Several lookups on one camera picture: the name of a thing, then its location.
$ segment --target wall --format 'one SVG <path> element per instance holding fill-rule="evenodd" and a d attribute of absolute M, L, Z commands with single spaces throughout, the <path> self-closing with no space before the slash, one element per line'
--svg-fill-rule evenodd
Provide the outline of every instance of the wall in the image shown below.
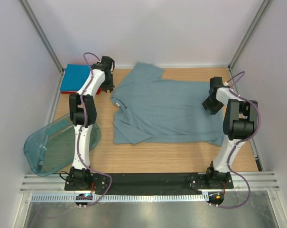
<path fill-rule="evenodd" d="M 63 66 L 227 65 L 262 0 L 28 0 Z"/>
<path fill-rule="evenodd" d="M 287 201 L 287 0 L 273 1 L 234 73 L 246 70 L 239 92 L 259 102 L 256 136 L 265 170 L 274 171 Z"/>
<path fill-rule="evenodd" d="M 0 1 L 0 228 L 13 225 L 27 137 L 46 122 L 58 70 L 17 0 Z"/>

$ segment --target wooden table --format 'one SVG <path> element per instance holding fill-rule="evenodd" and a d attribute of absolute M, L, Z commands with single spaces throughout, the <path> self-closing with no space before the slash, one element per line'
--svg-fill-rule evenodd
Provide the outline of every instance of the wooden table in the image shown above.
<path fill-rule="evenodd" d="M 129 72 L 128 69 L 114 71 L 116 87 Z M 174 68 L 166 69 L 163 74 L 165 79 L 205 82 L 214 76 L 223 77 L 223 81 L 229 79 L 226 68 Z M 105 173 L 204 172 L 218 154 L 220 147 L 205 142 L 113 144 L 113 116 L 118 107 L 111 103 L 110 96 L 110 93 L 101 92 L 95 97 L 97 124 L 102 135 L 90 152 L 91 167 L 95 170 Z M 68 112 L 68 95 L 60 95 L 55 119 Z M 233 168 L 258 171 L 249 142 L 240 149 Z"/>

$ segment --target plastic basket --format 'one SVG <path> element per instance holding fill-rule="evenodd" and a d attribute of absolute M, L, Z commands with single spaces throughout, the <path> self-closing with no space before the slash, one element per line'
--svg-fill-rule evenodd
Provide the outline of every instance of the plastic basket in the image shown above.
<path fill-rule="evenodd" d="M 95 123 L 90 150 L 97 145 L 100 137 L 100 129 Z M 72 163 L 74 147 L 74 125 L 67 114 L 32 134 L 24 144 L 24 154 L 34 174 L 47 176 Z"/>

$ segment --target metal floor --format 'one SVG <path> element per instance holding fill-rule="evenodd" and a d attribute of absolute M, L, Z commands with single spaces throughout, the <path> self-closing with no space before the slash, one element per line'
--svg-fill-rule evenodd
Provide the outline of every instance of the metal floor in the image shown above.
<path fill-rule="evenodd" d="M 244 191 L 226 192 L 223 205 L 238 205 L 246 197 Z M 31 203 L 24 227 L 278 228 L 266 191 L 253 191 L 249 202 L 238 209 L 217 209 L 206 202 L 103 203 L 74 209 L 56 219 L 44 218 L 74 206 L 74 203 Z"/>

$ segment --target blue-gray fabric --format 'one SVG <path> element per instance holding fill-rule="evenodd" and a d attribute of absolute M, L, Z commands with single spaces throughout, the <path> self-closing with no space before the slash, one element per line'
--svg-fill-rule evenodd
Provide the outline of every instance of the blue-gray fabric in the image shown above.
<path fill-rule="evenodd" d="M 164 70 L 137 63 L 114 90 L 114 143 L 223 142 L 222 111 L 211 115 L 202 102 L 209 83 L 162 79 Z"/>

